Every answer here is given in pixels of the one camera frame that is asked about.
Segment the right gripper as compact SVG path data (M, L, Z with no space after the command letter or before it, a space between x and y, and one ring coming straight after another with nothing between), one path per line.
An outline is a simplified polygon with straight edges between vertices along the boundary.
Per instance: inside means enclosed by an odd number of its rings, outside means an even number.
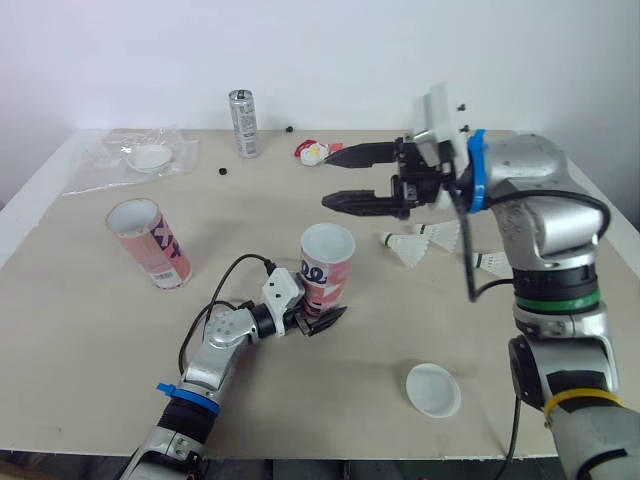
M449 186L455 184L452 149L448 141L444 159L428 147L427 156L435 160L430 166L415 142L398 137L393 142L363 143L331 153L325 164L342 168L371 168L374 164L397 163L391 178L391 197L377 197L374 190L346 190L325 195L321 204L335 212L353 216L392 216L400 220L410 217L413 209L428 205L445 210L452 206Z

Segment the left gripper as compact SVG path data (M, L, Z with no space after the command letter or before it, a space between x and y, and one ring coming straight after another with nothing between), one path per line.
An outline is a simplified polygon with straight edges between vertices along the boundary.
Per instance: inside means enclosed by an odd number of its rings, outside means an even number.
M346 306L335 307L316 317L306 317L302 308L287 310L284 314L285 330L299 330L305 336L314 336L333 326L347 311Z

